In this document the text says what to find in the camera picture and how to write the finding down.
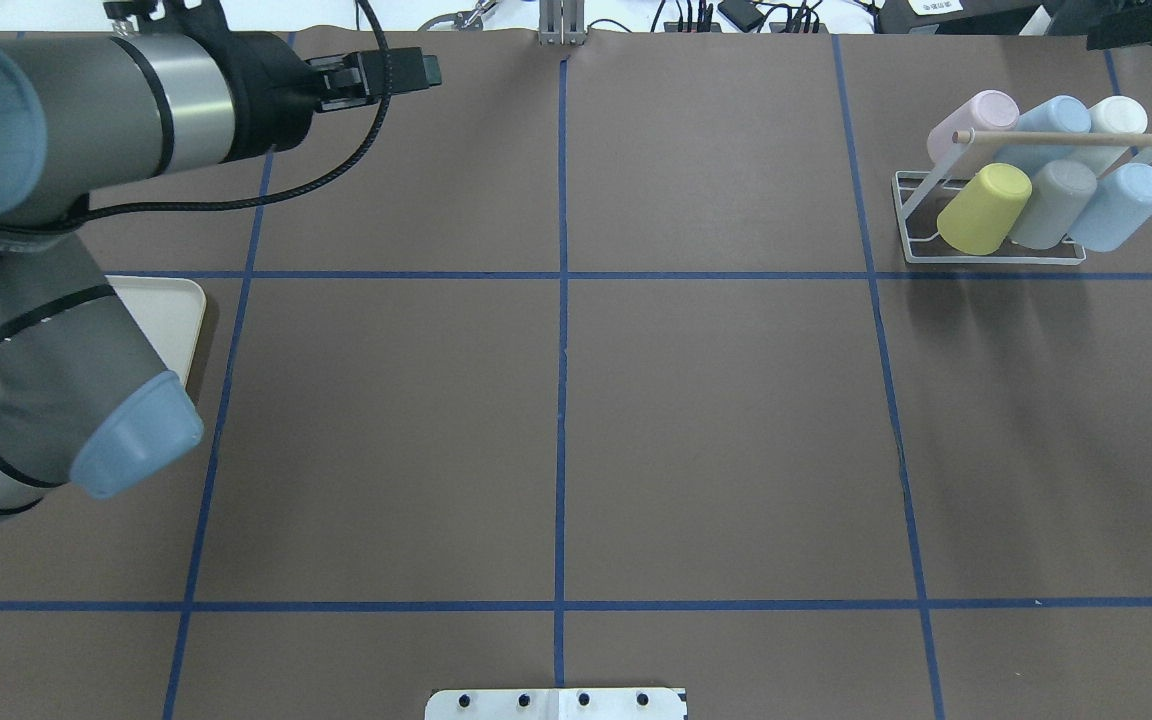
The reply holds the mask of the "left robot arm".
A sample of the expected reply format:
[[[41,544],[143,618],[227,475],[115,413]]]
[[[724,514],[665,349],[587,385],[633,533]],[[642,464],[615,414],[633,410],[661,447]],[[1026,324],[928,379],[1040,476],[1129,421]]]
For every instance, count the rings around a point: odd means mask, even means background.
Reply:
[[[78,237],[97,220],[262,209],[355,167],[396,94],[442,82],[434,55],[387,41],[301,58],[234,31],[223,5],[108,1],[109,35],[0,41],[0,524],[55,488],[119,495],[200,444],[185,382],[161,361]],[[94,191],[297,147],[312,119],[374,106],[324,176],[236,200],[124,202]]]

